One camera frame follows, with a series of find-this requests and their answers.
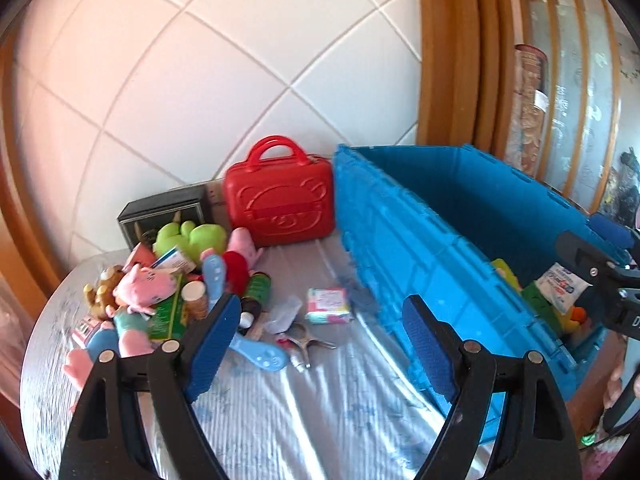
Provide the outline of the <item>pink sanitary pad pack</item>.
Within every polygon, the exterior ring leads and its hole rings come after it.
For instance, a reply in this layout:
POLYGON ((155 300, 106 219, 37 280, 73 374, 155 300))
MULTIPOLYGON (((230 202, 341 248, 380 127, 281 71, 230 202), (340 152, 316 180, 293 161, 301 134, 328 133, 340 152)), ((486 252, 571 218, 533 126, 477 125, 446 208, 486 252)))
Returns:
POLYGON ((347 324, 352 320, 346 289, 310 288, 305 320, 311 324, 347 324))

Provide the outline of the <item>white wet wipes pack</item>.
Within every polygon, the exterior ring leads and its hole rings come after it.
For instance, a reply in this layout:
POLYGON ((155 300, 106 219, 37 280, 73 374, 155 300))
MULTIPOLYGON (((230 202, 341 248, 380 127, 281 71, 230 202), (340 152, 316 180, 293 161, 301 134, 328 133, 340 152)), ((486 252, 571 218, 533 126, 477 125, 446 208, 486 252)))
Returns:
POLYGON ((562 315, 570 312, 582 293, 590 287, 587 281, 559 263, 550 266, 540 278, 536 279, 535 285, 548 303, 562 315))

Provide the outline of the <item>pig plush blue shirt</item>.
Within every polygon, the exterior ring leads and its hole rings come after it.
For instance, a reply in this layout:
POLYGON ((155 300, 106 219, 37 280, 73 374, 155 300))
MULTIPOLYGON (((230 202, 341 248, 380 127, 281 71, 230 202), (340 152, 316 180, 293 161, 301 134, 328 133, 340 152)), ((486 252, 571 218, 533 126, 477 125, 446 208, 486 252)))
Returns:
POLYGON ((113 351, 120 358, 151 353, 153 347, 148 335, 148 320, 139 313, 119 309, 114 318, 100 324, 84 348, 67 353, 63 372, 78 392, 84 388, 93 363, 106 350, 113 351))

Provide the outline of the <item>green rectangular box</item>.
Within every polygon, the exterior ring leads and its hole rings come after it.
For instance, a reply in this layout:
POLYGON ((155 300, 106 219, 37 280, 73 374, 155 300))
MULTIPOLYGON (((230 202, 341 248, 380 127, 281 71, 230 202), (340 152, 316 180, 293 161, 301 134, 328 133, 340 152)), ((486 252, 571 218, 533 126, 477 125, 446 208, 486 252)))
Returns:
POLYGON ((183 309, 181 291, 184 276, 176 275, 177 289, 174 294, 155 308, 155 314, 148 322, 148 335, 153 344, 160 344, 168 339, 180 339, 189 324, 189 315, 183 309))

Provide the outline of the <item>brown teddy bear plush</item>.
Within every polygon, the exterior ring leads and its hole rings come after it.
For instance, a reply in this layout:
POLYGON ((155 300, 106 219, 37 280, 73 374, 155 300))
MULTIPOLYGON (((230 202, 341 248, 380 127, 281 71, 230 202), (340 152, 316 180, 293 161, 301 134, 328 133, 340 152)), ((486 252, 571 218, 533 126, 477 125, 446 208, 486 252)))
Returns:
POLYGON ((89 314, 93 318, 101 321, 107 321, 110 318, 107 310, 117 308, 114 289, 124 275, 122 266, 107 266, 101 271, 96 284, 85 284, 84 298, 89 314))

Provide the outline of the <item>pink pig plush glasses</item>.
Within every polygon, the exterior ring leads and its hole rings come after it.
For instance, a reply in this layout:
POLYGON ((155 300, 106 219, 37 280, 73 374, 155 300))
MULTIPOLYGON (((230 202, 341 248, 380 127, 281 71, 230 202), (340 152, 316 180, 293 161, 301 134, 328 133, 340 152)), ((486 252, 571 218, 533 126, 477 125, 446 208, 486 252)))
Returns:
POLYGON ((156 305, 172 296, 177 287, 177 279, 171 273, 136 263, 114 288, 114 298, 130 313, 154 315, 156 305))

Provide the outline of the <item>blue plastic storage crate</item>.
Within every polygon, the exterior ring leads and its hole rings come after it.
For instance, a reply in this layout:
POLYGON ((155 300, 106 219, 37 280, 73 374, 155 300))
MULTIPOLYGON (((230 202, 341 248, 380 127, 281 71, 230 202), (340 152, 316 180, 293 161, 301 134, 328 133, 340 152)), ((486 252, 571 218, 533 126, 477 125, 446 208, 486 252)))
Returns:
POLYGON ((335 214, 360 282, 378 303, 378 322, 405 351, 410 382, 436 410, 449 402, 426 377, 401 322, 420 296, 436 318, 491 352, 547 360, 578 434, 597 425, 620 350, 599 321, 601 300, 580 298, 591 318, 584 339, 561 337, 494 268, 502 260, 521 285, 559 261, 558 236, 572 232, 614 262, 630 257, 589 218, 536 180, 464 146, 340 146, 333 159, 335 214))

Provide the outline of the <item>rolled patterned carpet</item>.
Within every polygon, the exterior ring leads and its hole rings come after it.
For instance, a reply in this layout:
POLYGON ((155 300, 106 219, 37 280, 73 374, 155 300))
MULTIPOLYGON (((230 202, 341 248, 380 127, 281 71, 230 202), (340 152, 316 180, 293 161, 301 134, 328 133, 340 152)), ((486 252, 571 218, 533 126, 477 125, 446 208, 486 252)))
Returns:
POLYGON ((504 161, 533 177, 549 108, 548 58, 530 44, 515 46, 515 84, 504 161))

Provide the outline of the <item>white blue medicine box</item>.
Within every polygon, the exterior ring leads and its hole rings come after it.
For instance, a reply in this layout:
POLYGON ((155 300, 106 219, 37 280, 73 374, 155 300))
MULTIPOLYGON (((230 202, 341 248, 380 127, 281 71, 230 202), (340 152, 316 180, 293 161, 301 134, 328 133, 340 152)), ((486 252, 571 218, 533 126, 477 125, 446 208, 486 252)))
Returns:
POLYGON ((189 274, 196 269, 196 263, 189 258, 179 247, 171 248, 169 252, 156 259, 151 266, 154 270, 163 270, 170 273, 189 274))

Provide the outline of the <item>blue plastic tongs toy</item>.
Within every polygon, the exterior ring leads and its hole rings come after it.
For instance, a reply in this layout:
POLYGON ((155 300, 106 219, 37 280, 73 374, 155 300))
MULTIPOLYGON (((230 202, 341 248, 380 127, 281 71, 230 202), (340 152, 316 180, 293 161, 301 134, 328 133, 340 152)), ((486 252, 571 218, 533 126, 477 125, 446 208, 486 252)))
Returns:
MULTIPOLYGON (((201 253, 203 282, 206 287, 207 312, 214 310, 216 303, 221 298, 226 288, 226 264, 221 256, 218 256, 212 248, 205 249, 201 253)), ((283 370, 288 364, 288 356, 279 347, 254 341, 235 332, 230 340, 229 348, 247 361, 268 372, 283 370)))

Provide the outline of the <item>brown bottle green label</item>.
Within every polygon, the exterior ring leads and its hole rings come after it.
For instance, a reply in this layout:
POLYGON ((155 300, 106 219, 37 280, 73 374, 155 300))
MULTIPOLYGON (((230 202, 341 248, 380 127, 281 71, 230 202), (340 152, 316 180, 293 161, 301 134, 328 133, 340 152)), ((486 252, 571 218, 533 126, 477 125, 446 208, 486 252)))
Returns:
POLYGON ((250 276, 247 288, 241 298, 239 330, 246 333, 262 314, 268 304, 271 292, 271 278, 265 272, 255 272, 250 276))

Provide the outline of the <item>green frog plush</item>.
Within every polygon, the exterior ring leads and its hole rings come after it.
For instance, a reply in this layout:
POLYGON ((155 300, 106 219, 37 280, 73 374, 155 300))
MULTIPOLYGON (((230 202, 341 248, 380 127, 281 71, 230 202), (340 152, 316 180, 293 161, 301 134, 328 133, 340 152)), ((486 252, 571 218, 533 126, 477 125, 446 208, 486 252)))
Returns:
POLYGON ((157 258, 177 247, 183 255, 196 264, 201 263, 201 253, 213 249, 221 255, 227 249, 227 232, 219 224, 205 223, 197 226, 193 221, 167 223, 158 232, 153 244, 157 258))

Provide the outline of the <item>pig plush red dress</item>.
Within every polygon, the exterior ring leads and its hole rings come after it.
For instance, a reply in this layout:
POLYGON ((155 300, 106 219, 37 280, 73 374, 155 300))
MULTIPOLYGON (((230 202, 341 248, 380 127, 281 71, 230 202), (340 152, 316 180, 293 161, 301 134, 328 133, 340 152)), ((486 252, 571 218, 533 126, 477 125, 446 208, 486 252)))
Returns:
POLYGON ((227 250, 222 254, 226 266, 226 289, 242 297, 250 281, 250 274, 264 250, 257 248, 247 228, 231 232, 227 250))

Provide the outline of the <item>black gift box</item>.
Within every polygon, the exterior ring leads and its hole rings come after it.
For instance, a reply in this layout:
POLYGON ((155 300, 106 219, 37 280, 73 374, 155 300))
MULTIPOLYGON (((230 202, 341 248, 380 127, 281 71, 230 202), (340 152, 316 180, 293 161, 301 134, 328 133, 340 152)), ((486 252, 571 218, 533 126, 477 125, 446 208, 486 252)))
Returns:
POLYGON ((213 209, 204 184, 194 184, 129 202, 117 216, 119 229, 130 249, 139 243, 151 247, 167 223, 213 223, 213 209))

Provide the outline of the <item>red bear mini suitcase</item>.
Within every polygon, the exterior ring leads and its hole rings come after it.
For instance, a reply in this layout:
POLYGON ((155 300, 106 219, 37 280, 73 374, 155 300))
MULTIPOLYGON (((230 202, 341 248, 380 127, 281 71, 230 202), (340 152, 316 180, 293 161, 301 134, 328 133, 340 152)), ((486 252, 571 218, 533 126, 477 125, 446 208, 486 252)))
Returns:
POLYGON ((332 162, 286 136, 266 136, 222 179, 231 225, 260 247, 316 240, 335 229, 332 162))

